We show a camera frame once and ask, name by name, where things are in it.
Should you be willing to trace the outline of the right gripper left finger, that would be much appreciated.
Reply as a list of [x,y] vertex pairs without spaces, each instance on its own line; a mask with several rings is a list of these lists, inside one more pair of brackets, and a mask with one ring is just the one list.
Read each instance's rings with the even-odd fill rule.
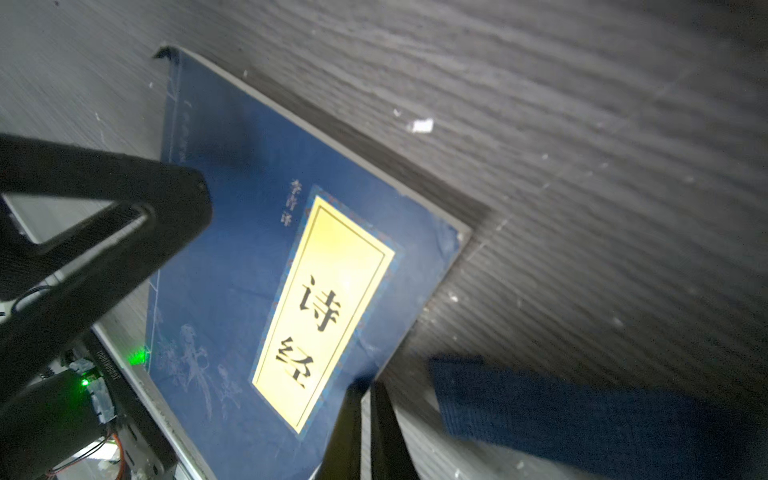
[[359,480],[361,473],[362,397],[365,390],[353,383],[345,396],[315,478]]

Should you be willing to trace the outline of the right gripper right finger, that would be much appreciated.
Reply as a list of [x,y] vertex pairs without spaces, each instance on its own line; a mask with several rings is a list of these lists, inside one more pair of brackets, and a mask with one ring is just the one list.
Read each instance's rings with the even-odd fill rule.
[[370,388],[371,478],[419,480],[390,397],[383,382]]

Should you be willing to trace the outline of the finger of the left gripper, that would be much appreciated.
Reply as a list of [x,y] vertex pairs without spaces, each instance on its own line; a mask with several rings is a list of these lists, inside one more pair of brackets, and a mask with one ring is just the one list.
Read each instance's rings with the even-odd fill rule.
[[1,298],[13,300],[95,254],[1,324],[1,399],[8,402],[66,346],[210,224],[212,201],[192,168],[4,134],[1,192],[109,206],[36,244],[1,210]]

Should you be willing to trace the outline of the dark blue book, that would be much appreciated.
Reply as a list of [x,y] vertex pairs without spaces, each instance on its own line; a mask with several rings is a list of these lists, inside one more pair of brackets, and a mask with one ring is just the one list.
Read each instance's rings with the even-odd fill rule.
[[347,388],[383,370],[470,227],[199,54],[169,63],[161,160],[212,221],[150,282],[146,366],[216,479],[309,479]]

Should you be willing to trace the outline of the navy blue student backpack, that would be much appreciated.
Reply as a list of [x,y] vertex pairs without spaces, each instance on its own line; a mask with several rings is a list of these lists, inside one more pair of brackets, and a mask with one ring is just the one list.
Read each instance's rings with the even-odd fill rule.
[[767,429],[732,410],[646,389],[599,389],[476,359],[429,364],[446,430],[611,479],[752,479]]

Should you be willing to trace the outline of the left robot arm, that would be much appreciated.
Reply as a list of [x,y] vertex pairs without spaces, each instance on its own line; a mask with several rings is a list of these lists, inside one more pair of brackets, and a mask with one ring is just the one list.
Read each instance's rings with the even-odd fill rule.
[[202,174],[125,154],[5,134],[3,194],[104,200],[107,207],[36,243],[1,211],[1,297],[21,298],[85,263],[1,324],[1,475],[39,479],[106,429],[82,378],[41,371],[210,224]]

